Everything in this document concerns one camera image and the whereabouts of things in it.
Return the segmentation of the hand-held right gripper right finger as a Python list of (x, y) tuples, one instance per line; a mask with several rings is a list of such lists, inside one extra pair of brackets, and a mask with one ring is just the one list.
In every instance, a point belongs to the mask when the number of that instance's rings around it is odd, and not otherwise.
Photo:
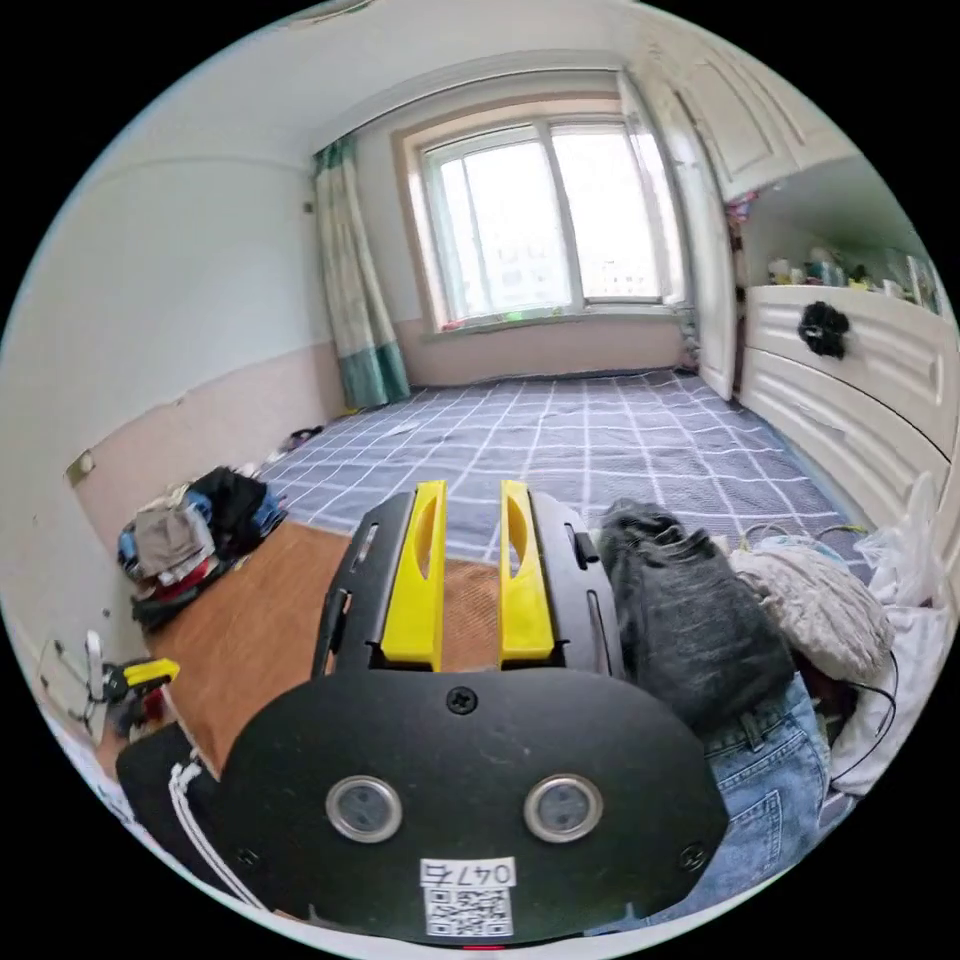
[(500, 666), (547, 662), (555, 640), (528, 486), (501, 482)]

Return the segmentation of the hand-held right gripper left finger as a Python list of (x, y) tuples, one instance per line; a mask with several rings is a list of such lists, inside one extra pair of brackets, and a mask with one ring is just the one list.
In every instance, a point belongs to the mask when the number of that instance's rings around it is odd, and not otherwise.
[(392, 666), (441, 668), (446, 519), (446, 482), (420, 483), (406, 521), (380, 643)]

